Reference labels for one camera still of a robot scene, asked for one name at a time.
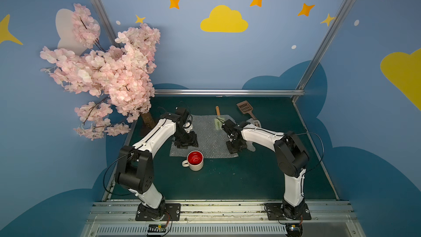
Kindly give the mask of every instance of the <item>dark green table surface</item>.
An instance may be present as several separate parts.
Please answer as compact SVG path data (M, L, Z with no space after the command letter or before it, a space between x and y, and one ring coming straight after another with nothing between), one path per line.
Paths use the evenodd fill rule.
M186 107L186 103L193 115L216 115L215 106L219 106L221 114L229 114L238 123L250 118L237 108L236 104L244 100L253 106L253 113L263 128L276 132L305 132L288 97L155 97L151 99L150 112L154 118L159 118L164 112L159 106L175 112L177 106ZM130 145L142 138L141 126L139 118ZM312 168L318 158L307 135L301 135L301 140L310 153L308 167ZM256 143L254 146L255 152L243 150L238 157L205 159L203 168L195 172L182 167L185 157L169 156L171 141L167 140L154 158L154 184L166 199L282 199L284 174L277 167L275 153ZM129 193L119 185L114 192ZM306 174L304 195L306 199L335 199L320 165ZM112 195L112 198L136 199L134 195Z

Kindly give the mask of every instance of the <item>cat litter scoop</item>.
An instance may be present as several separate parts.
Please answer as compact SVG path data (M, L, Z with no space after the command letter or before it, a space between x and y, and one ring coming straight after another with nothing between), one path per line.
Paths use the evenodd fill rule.
M252 113L253 111L253 107L251 106L251 104L247 101L241 102L241 103L237 103L238 109L243 113L243 114L250 114L250 116L253 118L253 123L255 126L257 127L261 127L260 121L257 120L256 116L254 116L254 114Z

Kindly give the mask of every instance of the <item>white cloud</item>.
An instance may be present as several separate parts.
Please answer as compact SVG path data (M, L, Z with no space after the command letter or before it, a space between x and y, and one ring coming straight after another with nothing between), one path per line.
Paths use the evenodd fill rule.
M75 35L73 34L72 14L73 11L63 8L55 15L55 28L60 36L57 48L72 50L76 55L81 55L86 50L86 47L76 41Z

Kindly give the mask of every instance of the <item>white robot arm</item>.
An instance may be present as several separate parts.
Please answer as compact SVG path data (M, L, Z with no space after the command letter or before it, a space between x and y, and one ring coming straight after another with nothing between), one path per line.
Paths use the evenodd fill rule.
M148 214L152 219L162 218L165 212L165 198L153 184L152 160L172 135L175 137L174 144L178 147L198 146L197 135L191 131L192 122L188 118L189 113L185 108L177 108L176 113L165 113L143 139L120 150L122 158L117 164L115 181L142 201L142 213Z
M289 219L300 218L304 211L304 174L309 154L301 140L293 132L276 133L242 122L235 124L227 120L222 125L229 141L227 148L231 154L246 148L246 141L252 141L274 151L278 166L285 174L285 193L282 215Z

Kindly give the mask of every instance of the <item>white mug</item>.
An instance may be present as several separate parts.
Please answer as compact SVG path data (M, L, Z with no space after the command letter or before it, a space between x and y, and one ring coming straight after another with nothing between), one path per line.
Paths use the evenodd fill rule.
M199 171L203 167L203 154L192 151L187 155L187 160L182 162L183 167L190 167L192 171Z

